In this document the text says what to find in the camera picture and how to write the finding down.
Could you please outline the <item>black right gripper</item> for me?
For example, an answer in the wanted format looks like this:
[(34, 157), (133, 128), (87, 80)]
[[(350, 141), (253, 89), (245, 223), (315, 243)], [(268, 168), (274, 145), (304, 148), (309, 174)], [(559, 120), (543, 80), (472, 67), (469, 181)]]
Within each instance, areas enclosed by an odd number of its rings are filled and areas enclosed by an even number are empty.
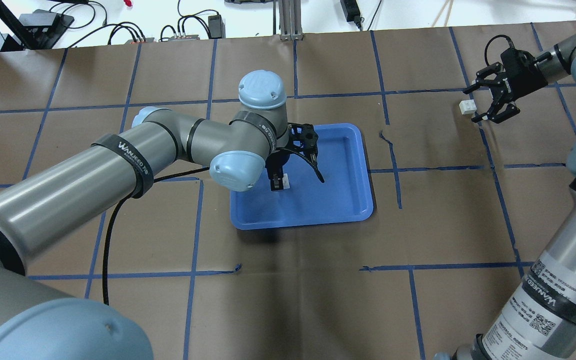
[(547, 86), (538, 64), (549, 59), (548, 53), (535, 57), (526, 50), (509, 47), (500, 55), (501, 62), (489, 64), (475, 74), (472, 84), (462, 90), (469, 95), (482, 87), (490, 89), (490, 107), (471, 118), (473, 123), (488, 120), (495, 124), (517, 116), (521, 110), (515, 101)]

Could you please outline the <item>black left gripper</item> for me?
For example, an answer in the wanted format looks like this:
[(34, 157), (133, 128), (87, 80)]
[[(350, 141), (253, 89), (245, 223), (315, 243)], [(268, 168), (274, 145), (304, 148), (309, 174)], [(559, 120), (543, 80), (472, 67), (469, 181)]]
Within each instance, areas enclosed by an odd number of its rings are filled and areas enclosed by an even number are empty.
[(267, 177), (270, 191), (283, 191), (284, 169), (291, 155), (304, 160), (314, 171), (318, 180), (325, 183), (325, 178), (318, 167), (318, 134), (312, 124), (289, 122), (277, 140), (274, 153), (267, 158)]

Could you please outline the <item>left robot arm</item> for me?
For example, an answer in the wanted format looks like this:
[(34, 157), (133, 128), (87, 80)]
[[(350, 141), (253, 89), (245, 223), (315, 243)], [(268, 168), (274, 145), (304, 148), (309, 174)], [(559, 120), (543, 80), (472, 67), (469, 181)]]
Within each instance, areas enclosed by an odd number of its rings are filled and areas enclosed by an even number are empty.
[(229, 191), (251, 190), (263, 171), (284, 187), (282, 166), (300, 157), (320, 182), (317, 135), (290, 123), (282, 79), (255, 70), (238, 84), (229, 123), (164, 107), (142, 108), (132, 127), (106, 134), (66, 161), (0, 192), (0, 360), (151, 360), (142, 328), (103, 301), (71, 296), (26, 276), (58, 240), (110, 207), (139, 199), (175, 161), (197, 164)]

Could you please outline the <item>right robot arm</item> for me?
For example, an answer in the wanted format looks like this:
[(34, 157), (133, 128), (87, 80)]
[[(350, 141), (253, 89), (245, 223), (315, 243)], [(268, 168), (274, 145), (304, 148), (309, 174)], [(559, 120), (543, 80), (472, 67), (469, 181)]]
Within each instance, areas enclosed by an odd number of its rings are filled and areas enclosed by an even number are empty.
[[(474, 116), (478, 123), (500, 124), (516, 116), (516, 101), (572, 76), (576, 82), (576, 34), (538, 55), (518, 49), (506, 38), (508, 48), (500, 61), (476, 72), (463, 90), (468, 95), (490, 90), (489, 109)], [(576, 141), (566, 168), (574, 179), (569, 185), (573, 208), (520, 285), (506, 301), (490, 328), (472, 344), (455, 353), (439, 352), (436, 360), (567, 360), (576, 358)]]

